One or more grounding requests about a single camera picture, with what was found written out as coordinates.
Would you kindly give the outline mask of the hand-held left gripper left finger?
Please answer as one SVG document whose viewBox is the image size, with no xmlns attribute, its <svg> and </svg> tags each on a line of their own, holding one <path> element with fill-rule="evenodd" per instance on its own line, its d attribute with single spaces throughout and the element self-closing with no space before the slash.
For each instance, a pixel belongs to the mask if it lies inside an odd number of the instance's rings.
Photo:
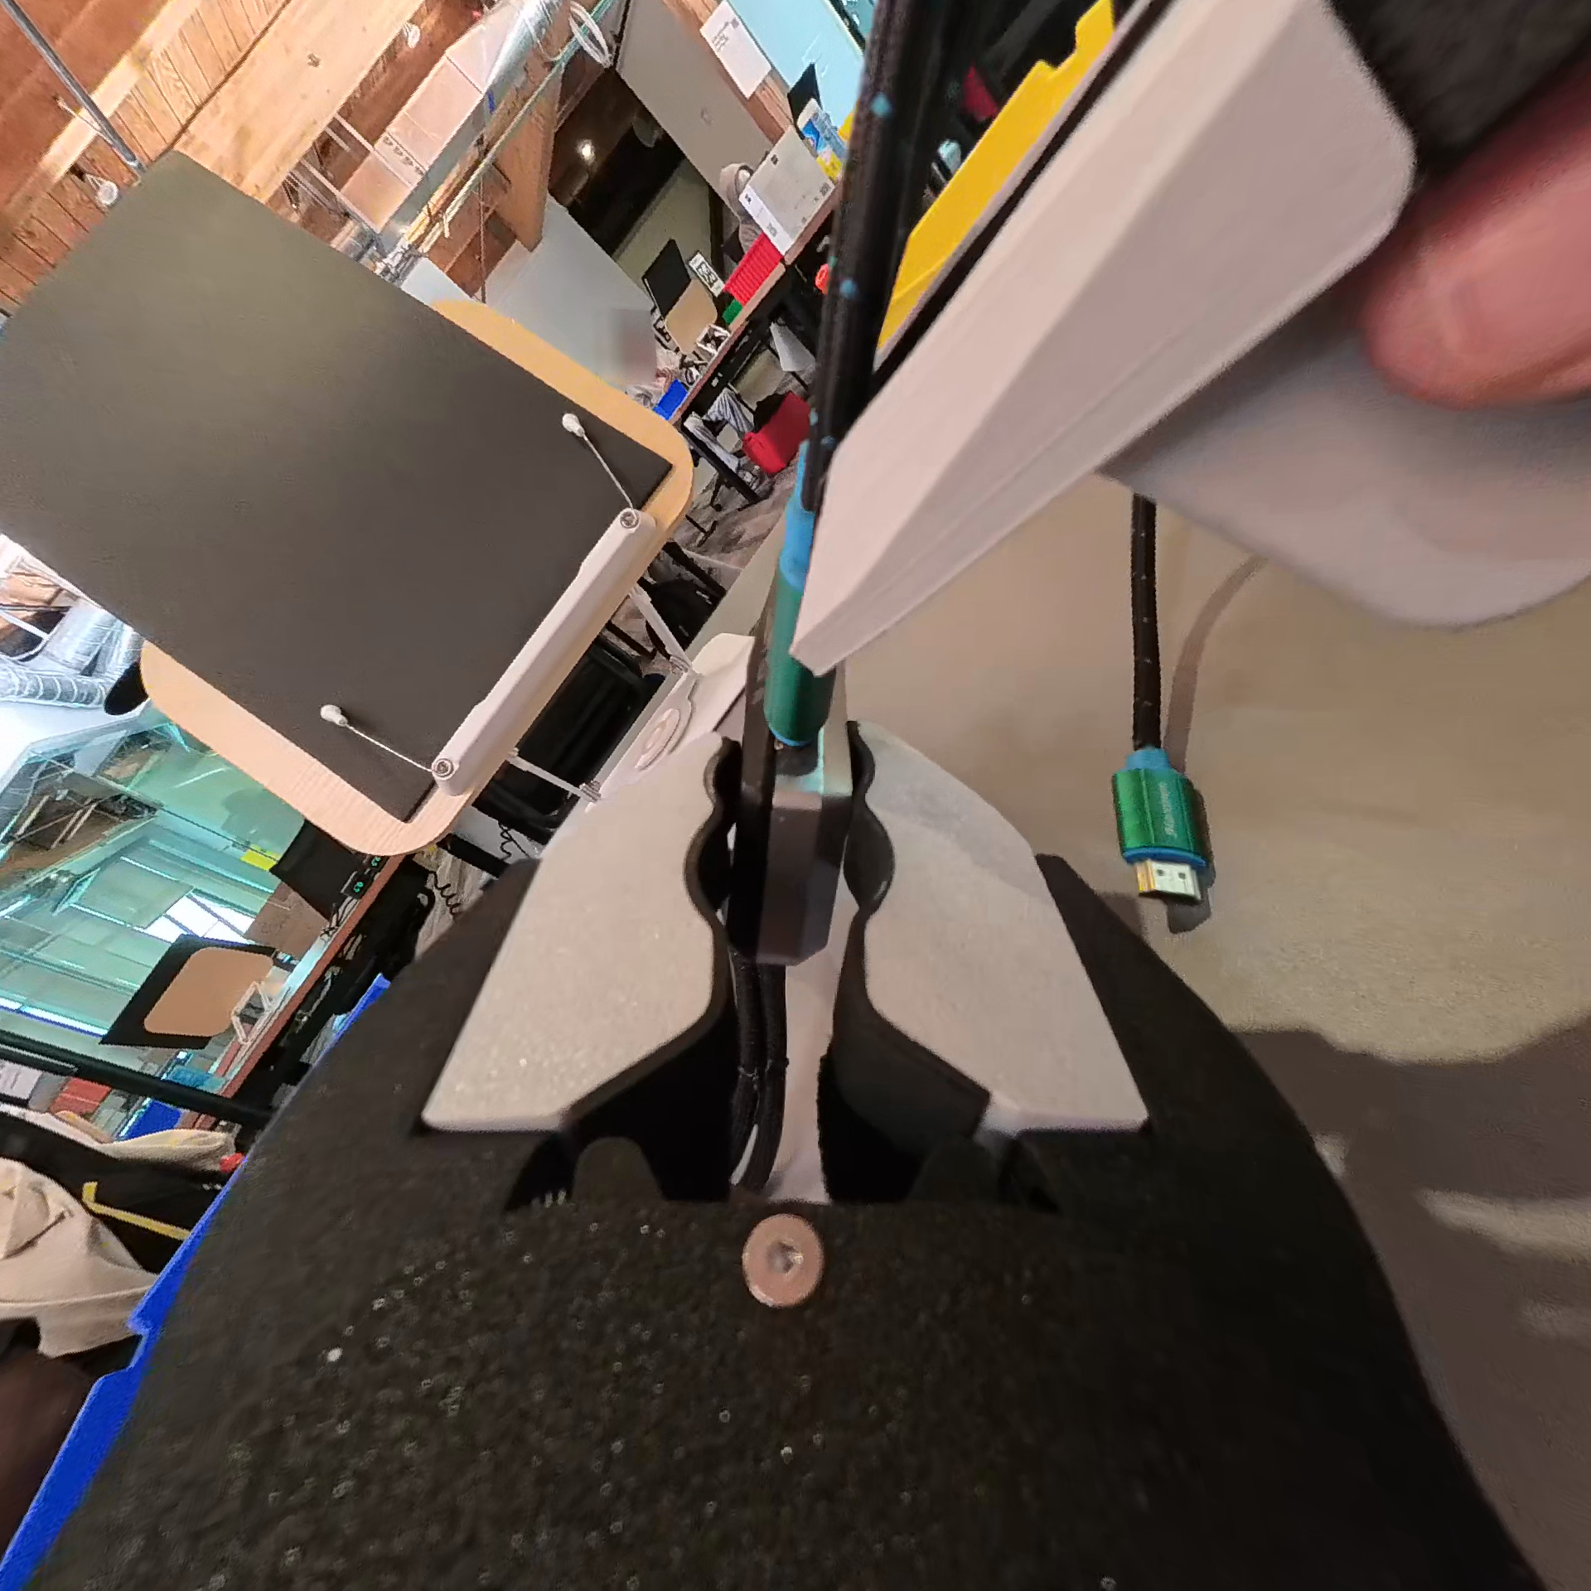
<svg viewBox="0 0 1591 1591">
<path fill-rule="evenodd" d="M 720 904 L 740 748 L 709 733 L 568 823 L 422 1108 L 437 1134 L 634 1144 L 662 1197 L 734 1169 L 740 1040 Z"/>
</svg>

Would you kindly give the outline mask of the grey desk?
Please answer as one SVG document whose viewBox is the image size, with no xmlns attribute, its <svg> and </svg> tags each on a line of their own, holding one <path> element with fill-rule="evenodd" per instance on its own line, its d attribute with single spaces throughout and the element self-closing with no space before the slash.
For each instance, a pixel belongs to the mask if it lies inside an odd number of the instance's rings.
<svg viewBox="0 0 1591 1591">
<path fill-rule="evenodd" d="M 1163 741 L 1206 917 L 1131 907 L 1128 503 L 1087 481 L 846 667 L 1242 1036 L 1350 1195 L 1443 1413 L 1587 1588 L 1587 587 L 1403 627 L 1160 516 Z"/>
</svg>

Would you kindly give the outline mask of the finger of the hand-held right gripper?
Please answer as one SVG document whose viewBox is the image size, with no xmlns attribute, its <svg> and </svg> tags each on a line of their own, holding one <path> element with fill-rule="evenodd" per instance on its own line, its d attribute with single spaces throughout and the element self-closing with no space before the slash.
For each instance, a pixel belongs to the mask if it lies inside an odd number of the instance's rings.
<svg viewBox="0 0 1591 1591">
<path fill-rule="evenodd" d="M 1413 161 L 1332 4 L 1168 4 L 838 445 L 793 659 L 833 672 L 1382 243 Z"/>
</svg>

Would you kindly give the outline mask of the yellow plastic bin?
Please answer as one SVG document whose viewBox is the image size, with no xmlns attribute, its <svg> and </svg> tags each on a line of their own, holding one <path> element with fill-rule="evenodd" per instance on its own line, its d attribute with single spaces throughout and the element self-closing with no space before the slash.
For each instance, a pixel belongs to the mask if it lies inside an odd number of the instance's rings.
<svg viewBox="0 0 1591 1591">
<path fill-rule="evenodd" d="M 1022 4 L 971 60 L 957 100 L 969 143 L 904 243 L 878 354 L 1073 100 L 1128 11 L 1131 4 Z"/>
</svg>

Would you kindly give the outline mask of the wooden book stand black panel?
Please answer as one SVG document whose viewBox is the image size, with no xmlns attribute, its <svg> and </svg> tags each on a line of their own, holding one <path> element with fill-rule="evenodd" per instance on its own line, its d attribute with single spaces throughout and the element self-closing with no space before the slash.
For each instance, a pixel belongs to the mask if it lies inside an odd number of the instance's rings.
<svg viewBox="0 0 1591 1591">
<path fill-rule="evenodd" d="M 197 738 L 354 852 L 437 841 L 692 498 L 682 433 L 162 156 L 9 315 L 3 534 Z"/>
<path fill-rule="evenodd" d="M 228 1030 L 238 1002 L 275 967 L 275 952 L 193 934 L 172 940 L 99 1045 L 202 1050 Z"/>
</svg>

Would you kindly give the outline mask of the person's right hand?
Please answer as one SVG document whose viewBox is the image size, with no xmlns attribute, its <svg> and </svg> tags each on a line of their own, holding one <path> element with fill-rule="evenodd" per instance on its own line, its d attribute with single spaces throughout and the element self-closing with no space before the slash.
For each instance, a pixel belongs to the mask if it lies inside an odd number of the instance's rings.
<svg viewBox="0 0 1591 1591">
<path fill-rule="evenodd" d="M 1363 269 L 1367 364 L 1448 410 L 1589 388 L 1589 67 L 1436 180 Z"/>
</svg>

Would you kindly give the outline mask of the dark grey HDMI switch box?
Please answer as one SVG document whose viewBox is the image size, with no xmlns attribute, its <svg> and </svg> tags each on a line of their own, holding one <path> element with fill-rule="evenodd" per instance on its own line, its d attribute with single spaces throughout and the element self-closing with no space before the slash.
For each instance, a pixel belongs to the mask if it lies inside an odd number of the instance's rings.
<svg viewBox="0 0 1591 1591">
<path fill-rule="evenodd" d="M 830 939 L 833 907 L 856 806 L 846 718 L 807 746 L 767 743 L 750 842 L 750 904 L 744 947 L 760 967 L 792 968 Z"/>
</svg>

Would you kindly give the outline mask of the beige cloth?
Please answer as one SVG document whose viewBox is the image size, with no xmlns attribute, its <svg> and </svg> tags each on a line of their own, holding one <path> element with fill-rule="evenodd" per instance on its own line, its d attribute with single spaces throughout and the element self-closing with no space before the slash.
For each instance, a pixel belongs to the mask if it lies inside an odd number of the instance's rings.
<svg viewBox="0 0 1591 1591">
<path fill-rule="evenodd" d="M 72 1195 L 19 1162 L 1 1162 L 1 1326 L 29 1328 L 51 1360 L 134 1336 L 155 1277 Z"/>
</svg>

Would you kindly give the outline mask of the red chair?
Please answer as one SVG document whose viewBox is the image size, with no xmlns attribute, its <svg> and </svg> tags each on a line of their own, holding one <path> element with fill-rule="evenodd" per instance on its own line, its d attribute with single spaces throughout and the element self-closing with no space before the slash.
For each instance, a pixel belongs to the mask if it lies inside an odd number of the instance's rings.
<svg viewBox="0 0 1591 1591">
<path fill-rule="evenodd" d="M 780 476 L 797 460 L 810 430 L 810 407 L 798 392 L 772 393 L 752 412 L 742 456 L 765 478 Z"/>
</svg>

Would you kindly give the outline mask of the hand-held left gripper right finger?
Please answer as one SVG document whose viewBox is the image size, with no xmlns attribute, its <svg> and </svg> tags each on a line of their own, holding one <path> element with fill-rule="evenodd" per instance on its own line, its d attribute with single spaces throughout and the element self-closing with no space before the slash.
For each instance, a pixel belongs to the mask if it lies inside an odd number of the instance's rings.
<svg viewBox="0 0 1591 1591">
<path fill-rule="evenodd" d="M 1035 852 L 883 726 L 846 726 L 845 929 L 818 1065 L 835 1204 L 903 1200 L 967 1144 L 1002 1171 L 1032 1136 L 1136 1134 L 1146 1108 Z"/>
</svg>

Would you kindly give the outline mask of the blue plastic bin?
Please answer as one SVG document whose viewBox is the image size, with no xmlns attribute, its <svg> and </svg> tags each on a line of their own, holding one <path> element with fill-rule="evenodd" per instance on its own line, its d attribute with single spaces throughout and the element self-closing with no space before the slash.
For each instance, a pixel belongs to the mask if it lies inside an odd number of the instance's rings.
<svg viewBox="0 0 1591 1591">
<path fill-rule="evenodd" d="M 23 1590 L 129 1421 L 159 1338 L 207 1229 L 228 1195 L 223 1184 L 208 1210 L 130 1308 L 125 1331 L 89 1358 L 107 1371 L 52 1361 L 19 1343 L 3 1350 L 3 1524 L 11 1525 L 1 1587 Z"/>
</svg>

